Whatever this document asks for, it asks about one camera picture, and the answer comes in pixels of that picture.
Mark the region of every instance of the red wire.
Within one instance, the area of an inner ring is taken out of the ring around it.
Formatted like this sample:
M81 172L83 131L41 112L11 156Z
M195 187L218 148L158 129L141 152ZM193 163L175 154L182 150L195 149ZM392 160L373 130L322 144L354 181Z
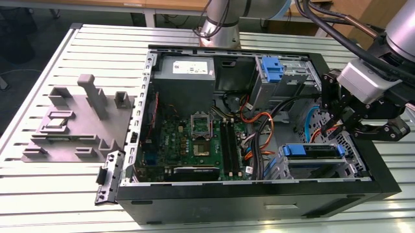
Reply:
M328 131L332 131L332 130L336 130L336 129L338 129L338 127L333 127L333 128L330 128ZM314 143L314 140L317 140L317 137L318 137L318 135L322 133L322 129L320 128L318 130L317 130L317 132L313 134L313 137L312 137L312 139L310 139L310 143Z
M150 125L150 131L149 131L147 138L150 137L151 130L154 128L154 124L155 124L155 121L157 121L158 105L159 105L159 94L157 93L157 107L155 107L155 112L154 112L154 118L151 119L151 125Z

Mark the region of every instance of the metal bracket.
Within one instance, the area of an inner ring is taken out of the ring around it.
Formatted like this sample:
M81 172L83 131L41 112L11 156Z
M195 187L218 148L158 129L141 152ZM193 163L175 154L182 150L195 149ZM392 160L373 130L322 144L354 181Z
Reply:
M122 180L126 152L118 150L107 156L106 165L101 167L97 183L99 184L95 205L118 204L117 192Z
M409 133L412 128L401 117L390 119L384 126L364 125L350 132L357 138L377 141L400 141Z

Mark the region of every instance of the aluminum profile table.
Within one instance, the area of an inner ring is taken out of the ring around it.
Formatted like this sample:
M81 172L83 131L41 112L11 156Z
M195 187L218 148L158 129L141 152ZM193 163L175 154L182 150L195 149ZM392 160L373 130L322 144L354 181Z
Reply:
M242 33L242 48L324 54L332 68L356 56L330 38ZM398 143L376 142L402 193L326 219L211 224L138 225L119 205L94 205L101 163L25 163L22 152L51 105L55 85L82 93L77 80L95 75L106 94L142 86L150 44L198 46L191 30L83 25L70 29L0 139L0 232L412 232L415 229L415 134Z

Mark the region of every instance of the wooden table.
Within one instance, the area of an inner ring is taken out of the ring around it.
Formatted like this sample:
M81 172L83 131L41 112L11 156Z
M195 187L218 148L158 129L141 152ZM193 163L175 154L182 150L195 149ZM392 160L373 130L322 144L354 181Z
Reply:
M149 27L157 27L155 14L199 16L209 0L0 0L0 6L143 13ZM288 20L289 13L280 20ZM292 21L312 22L292 5Z

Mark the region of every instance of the white wire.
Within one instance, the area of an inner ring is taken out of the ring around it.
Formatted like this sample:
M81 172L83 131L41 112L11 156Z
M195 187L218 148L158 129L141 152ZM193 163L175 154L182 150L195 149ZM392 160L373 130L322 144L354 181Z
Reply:
M15 71L37 71L37 72L42 73L42 70L37 70L37 69L15 69L15 70L11 70L11 71L7 71L7 72L2 73L0 75L13 73Z
M241 143L242 147L245 147L246 143L249 142L250 139L253 139L255 134L251 134Z

